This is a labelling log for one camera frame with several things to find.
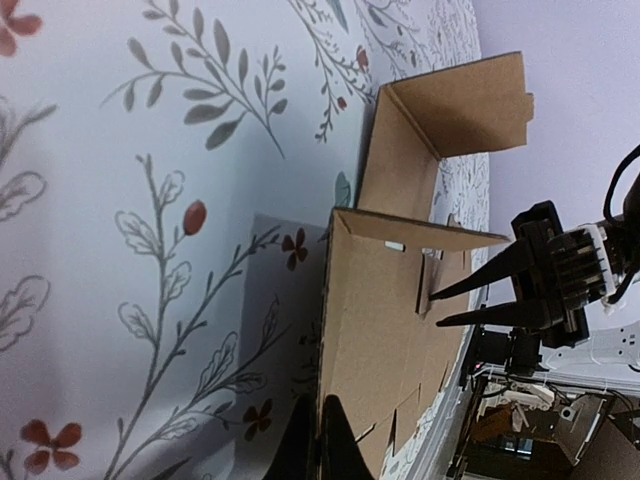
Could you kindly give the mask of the brown cardboard box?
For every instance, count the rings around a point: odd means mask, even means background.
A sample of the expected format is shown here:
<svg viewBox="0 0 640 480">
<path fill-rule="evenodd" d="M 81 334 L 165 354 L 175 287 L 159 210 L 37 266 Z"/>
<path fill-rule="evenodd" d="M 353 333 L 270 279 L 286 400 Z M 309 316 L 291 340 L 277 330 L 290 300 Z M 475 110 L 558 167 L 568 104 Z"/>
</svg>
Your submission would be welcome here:
<svg viewBox="0 0 640 480">
<path fill-rule="evenodd" d="M 382 86 L 358 198 L 330 220 L 319 355 L 322 407 L 339 397 L 372 476 L 404 445 L 454 367 L 463 328 L 436 322 L 469 296 L 430 302 L 505 237 L 430 221 L 443 159 L 522 146 L 533 117 L 519 52 Z"/>
</svg>

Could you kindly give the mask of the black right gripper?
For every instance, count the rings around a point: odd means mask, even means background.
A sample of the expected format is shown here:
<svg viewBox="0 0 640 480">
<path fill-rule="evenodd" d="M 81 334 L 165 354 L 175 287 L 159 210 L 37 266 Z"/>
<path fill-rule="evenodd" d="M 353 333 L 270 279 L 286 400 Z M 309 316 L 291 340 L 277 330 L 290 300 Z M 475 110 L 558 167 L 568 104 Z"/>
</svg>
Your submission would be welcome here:
<svg viewBox="0 0 640 480">
<path fill-rule="evenodd" d="M 525 240 L 535 259 L 531 272 L 546 301 L 549 327 L 541 333 L 548 348 L 575 347 L 589 337 L 585 307 L 602 299 L 606 282 L 592 235 L 585 227 L 565 231 L 553 202 L 547 200 L 519 213 L 511 222 L 519 239 L 468 277 L 429 295 L 449 299 L 525 270 Z M 438 327 L 493 325 L 539 330 L 545 327 L 545 303 L 533 299 L 451 315 Z"/>
</svg>

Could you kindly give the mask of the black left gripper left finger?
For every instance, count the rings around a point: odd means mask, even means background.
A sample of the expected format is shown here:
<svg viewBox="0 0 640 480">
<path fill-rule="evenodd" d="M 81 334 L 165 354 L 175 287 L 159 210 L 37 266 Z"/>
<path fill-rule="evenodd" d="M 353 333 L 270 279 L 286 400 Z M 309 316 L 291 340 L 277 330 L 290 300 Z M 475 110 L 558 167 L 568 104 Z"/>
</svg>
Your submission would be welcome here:
<svg viewBox="0 0 640 480">
<path fill-rule="evenodd" d="M 315 406 L 309 394 L 295 402 L 281 442 L 264 480 L 314 478 Z"/>
</svg>

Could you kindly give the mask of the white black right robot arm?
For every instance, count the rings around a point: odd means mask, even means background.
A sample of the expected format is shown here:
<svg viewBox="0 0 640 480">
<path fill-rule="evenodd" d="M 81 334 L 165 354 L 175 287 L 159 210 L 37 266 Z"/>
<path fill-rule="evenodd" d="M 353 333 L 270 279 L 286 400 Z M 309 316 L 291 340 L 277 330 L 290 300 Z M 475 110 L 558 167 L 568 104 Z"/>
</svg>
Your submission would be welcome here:
<svg viewBox="0 0 640 480">
<path fill-rule="evenodd" d="M 448 299 L 510 278 L 515 300 L 451 315 L 439 327 L 505 326 L 508 335 L 482 332 L 470 346 L 473 361 L 531 376 L 542 370 L 542 347 L 575 347 L 589 337 L 587 305 L 617 304 L 639 272 L 639 186 L 632 185 L 619 215 L 611 212 L 615 188 L 639 157 L 633 149 L 618 165 L 605 195 L 603 218 L 571 230 L 554 203 L 537 203 L 511 222 L 515 240 L 467 278 L 430 294 Z"/>
</svg>

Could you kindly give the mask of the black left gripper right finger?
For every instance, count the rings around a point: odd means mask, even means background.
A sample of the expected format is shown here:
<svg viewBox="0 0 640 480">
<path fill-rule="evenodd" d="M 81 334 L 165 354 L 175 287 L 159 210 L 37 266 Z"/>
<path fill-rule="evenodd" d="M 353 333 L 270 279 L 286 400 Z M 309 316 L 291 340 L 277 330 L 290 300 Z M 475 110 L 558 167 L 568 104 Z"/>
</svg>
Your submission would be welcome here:
<svg viewBox="0 0 640 480">
<path fill-rule="evenodd" d="M 324 400 L 319 441 L 320 479 L 373 480 L 336 395 L 328 395 Z"/>
</svg>

